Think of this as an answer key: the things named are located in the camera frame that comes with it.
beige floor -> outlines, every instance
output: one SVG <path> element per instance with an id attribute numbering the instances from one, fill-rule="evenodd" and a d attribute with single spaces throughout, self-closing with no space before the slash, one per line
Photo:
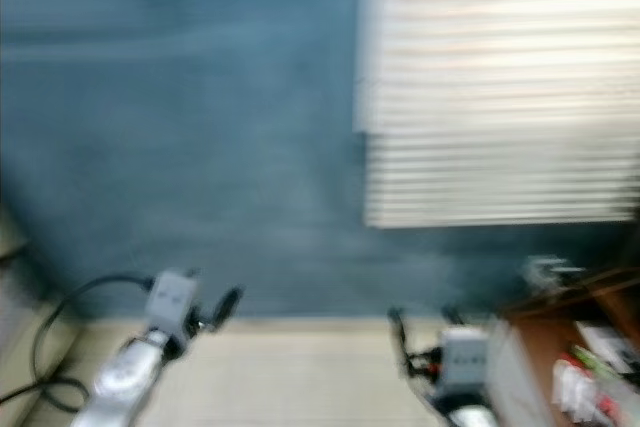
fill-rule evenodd
<path id="1" fill-rule="evenodd" d="M 417 341 L 433 342 L 437 328 L 421 323 Z M 133 324 L 95 324 L 68 369 L 90 379 L 133 332 Z M 200 337 L 166 369 L 137 427 L 440 425 L 399 377 L 393 354 L 383 322 L 239 322 Z M 38 403 L 26 425 L 71 420 Z"/>

black cable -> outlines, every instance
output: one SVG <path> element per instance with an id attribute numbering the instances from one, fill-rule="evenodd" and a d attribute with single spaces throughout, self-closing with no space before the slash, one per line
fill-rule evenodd
<path id="1" fill-rule="evenodd" d="M 38 373 L 38 354 L 40 352 L 40 347 L 44 342 L 45 335 L 53 325 L 54 321 L 62 313 L 65 307 L 67 307 L 67 305 L 69 305 L 72 301 L 74 301 L 80 295 L 84 294 L 88 290 L 91 290 L 95 287 L 98 287 L 104 284 L 121 283 L 121 282 L 136 284 L 140 286 L 145 292 L 150 291 L 151 287 L 153 287 L 153 278 L 137 277 L 129 274 L 114 274 L 114 275 L 105 275 L 103 277 L 98 277 L 97 279 L 91 280 L 86 284 L 84 284 L 83 286 L 78 287 L 69 295 L 67 295 L 58 304 L 58 306 L 51 313 L 51 315 L 49 315 L 49 317 L 47 317 L 45 321 L 40 325 L 33 339 L 33 343 L 31 345 L 31 375 L 33 376 L 34 382 L 32 384 L 25 385 L 3 397 L 0 397 L 0 405 L 20 395 L 29 393 L 33 390 L 41 390 L 42 397 L 59 410 L 62 410 L 67 413 L 75 414 L 82 408 L 82 406 L 76 407 L 60 401 L 53 394 L 51 394 L 51 392 L 47 390 L 49 387 L 52 387 L 54 385 L 67 385 L 69 387 L 73 387 L 77 389 L 82 395 L 84 402 L 86 402 L 87 399 L 89 398 L 89 390 L 78 379 L 75 379 L 72 377 L 56 377 L 56 378 L 47 379 Z"/>
<path id="2" fill-rule="evenodd" d="M 47 387 L 53 387 L 53 386 L 57 386 L 57 385 L 66 385 L 68 387 L 74 387 L 76 389 L 78 389 L 79 391 L 83 392 L 83 397 L 85 402 L 87 400 L 89 400 L 89 392 L 87 392 L 86 396 L 84 395 L 84 391 L 86 390 L 85 386 L 82 385 L 82 382 L 80 382 L 78 379 L 72 379 L 72 378 L 58 378 L 58 379 L 54 379 L 54 380 L 39 380 L 37 382 L 34 382 L 32 384 L 28 384 L 25 385 L 23 387 L 20 387 L 16 390 L 12 390 L 11 392 L 9 392 L 6 395 L 3 395 L 2 397 L 0 397 L 0 405 L 4 404 L 5 402 L 9 402 L 10 400 L 15 399 L 16 397 L 19 397 L 23 394 L 28 394 L 29 392 L 31 392 L 32 390 L 40 390 L 40 389 L 45 389 Z"/>

wooden shelf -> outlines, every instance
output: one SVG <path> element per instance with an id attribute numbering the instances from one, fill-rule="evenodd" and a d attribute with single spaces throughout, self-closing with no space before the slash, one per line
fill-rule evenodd
<path id="1" fill-rule="evenodd" d="M 555 425 L 558 427 L 575 425 L 551 403 L 553 365 L 569 346 L 574 344 L 584 346 L 584 340 L 574 322 L 569 319 L 513 319 L 510 323 L 520 334 L 538 388 L 549 405 Z"/>
<path id="2" fill-rule="evenodd" d="M 578 320 L 608 321 L 640 350 L 640 269 L 599 273 L 559 294 L 512 305 L 504 317 L 520 334 L 555 425 L 572 426 L 551 403 L 553 365 L 572 344 L 585 346 Z"/>

metallic part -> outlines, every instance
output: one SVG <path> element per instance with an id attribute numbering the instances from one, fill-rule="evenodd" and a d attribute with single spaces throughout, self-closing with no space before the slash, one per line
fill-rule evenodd
<path id="1" fill-rule="evenodd" d="M 168 340 L 166 334 L 151 331 L 104 364 L 94 381 L 91 400 L 71 427 L 133 425 L 160 377 Z"/>
<path id="2" fill-rule="evenodd" d="M 452 412 L 450 422 L 456 427 L 498 427 L 493 412 L 482 405 L 469 405 Z"/>

white blinds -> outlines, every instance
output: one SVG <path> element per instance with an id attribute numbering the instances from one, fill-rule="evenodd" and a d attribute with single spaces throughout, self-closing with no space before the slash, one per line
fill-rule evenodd
<path id="1" fill-rule="evenodd" d="M 369 225 L 630 217 L 640 0 L 363 3 Z"/>

